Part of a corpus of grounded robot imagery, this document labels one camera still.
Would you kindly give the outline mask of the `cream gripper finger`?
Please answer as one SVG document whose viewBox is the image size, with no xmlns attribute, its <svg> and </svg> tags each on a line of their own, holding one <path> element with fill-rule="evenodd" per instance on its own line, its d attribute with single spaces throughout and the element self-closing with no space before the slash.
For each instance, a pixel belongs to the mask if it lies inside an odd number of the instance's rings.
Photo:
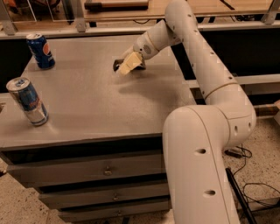
<svg viewBox="0 0 280 224">
<path fill-rule="evenodd" d="M 128 56 L 125 57 L 117 72 L 119 75 L 127 75 L 130 71 L 140 66 L 142 62 L 143 58 L 141 53 L 131 52 Z"/>
<path fill-rule="evenodd" d="M 133 46 L 127 49 L 124 53 L 121 54 L 120 59 L 124 60 L 128 55 L 134 52 Z"/>
</svg>

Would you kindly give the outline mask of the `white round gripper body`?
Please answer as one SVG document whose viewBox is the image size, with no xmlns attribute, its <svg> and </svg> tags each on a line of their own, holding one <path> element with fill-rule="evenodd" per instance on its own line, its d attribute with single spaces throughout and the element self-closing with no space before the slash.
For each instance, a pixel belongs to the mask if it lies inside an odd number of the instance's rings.
<svg viewBox="0 0 280 224">
<path fill-rule="evenodd" d="M 145 32 L 136 40 L 133 50 L 141 53 L 144 60 L 149 60 L 159 53 L 158 43 L 149 32 Z"/>
</svg>

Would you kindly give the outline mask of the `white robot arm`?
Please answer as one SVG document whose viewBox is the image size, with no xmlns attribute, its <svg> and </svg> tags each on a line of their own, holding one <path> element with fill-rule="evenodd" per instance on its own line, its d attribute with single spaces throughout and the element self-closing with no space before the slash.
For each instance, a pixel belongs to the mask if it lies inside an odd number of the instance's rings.
<svg viewBox="0 0 280 224">
<path fill-rule="evenodd" d="M 164 122 L 164 164 L 175 224 L 240 224 L 222 159 L 256 126 L 256 112 L 235 77 L 200 34 L 186 0 L 171 0 L 164 20 L 118 60 L 128 74 L 167 46 L 180 43 L 205 100 L 172 111 Z"/>
</svg>

